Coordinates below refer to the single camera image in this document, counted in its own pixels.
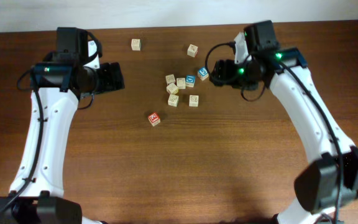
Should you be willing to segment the wooden block with swirl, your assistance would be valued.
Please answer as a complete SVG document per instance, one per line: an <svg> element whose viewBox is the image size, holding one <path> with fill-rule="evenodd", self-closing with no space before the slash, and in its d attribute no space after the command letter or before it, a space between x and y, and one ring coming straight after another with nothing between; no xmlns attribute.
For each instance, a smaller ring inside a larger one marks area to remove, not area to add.
<svg viewBox="0 0 358 224"><path fill-rule="evenodd" d="M189 96L189 106L190 107L198 107L199 105L199 96L198 95L190 95Z"/></svg>

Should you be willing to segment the wooden block cluster bottom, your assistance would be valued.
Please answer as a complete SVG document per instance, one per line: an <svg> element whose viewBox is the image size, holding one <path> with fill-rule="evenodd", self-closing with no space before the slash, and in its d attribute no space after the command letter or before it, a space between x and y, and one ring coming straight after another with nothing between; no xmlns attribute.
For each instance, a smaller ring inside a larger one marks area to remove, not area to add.
<svg viewBox="0 0 358 224"><path fill-rule="evenodd" d="M177 107L179 102L179 96L178 95L170 95L168 98L168 105Z"/></svg>

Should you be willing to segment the red letter block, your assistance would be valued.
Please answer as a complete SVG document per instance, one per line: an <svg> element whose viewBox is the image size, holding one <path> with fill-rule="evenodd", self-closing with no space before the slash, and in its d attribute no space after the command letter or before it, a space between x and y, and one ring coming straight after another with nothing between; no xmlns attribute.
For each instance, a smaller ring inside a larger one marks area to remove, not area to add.
<svg viewBox="0 0 358 224"><path fill-rule="evenodd" d="M161 122L160 116L156 112L151 113L147 118L152 126L156 126Z"/></svg>

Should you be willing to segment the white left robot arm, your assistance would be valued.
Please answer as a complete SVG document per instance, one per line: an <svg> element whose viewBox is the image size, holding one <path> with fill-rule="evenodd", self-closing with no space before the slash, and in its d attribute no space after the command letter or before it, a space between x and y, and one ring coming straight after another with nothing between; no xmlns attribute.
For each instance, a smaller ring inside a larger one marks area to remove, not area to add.
<svg viewBox="0 0 358 224"><path fill-rule="evenodd" d="M100 63L103 48L89 31L57 29L56 49L33 65L32 111L22 160L0 223L92 223L80 204L64 199L63 164L71 122L83 98L123 90L119 63Z"/></svg>

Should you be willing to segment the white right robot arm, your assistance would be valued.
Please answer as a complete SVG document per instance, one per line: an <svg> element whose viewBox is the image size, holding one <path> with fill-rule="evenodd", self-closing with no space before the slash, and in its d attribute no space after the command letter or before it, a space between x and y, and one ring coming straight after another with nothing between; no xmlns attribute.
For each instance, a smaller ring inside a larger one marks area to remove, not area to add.
<svg viewBox="0 0 358 224"><path fill-rule="evenodd" d="M308 160L294 201L272 223L338 223L340 208L358 199L358 147L324 104L304 56L281 48L270 20L246 26L228 46L234 58L218 60L210 81L240 91L263 84L288 113Z"/></svg>

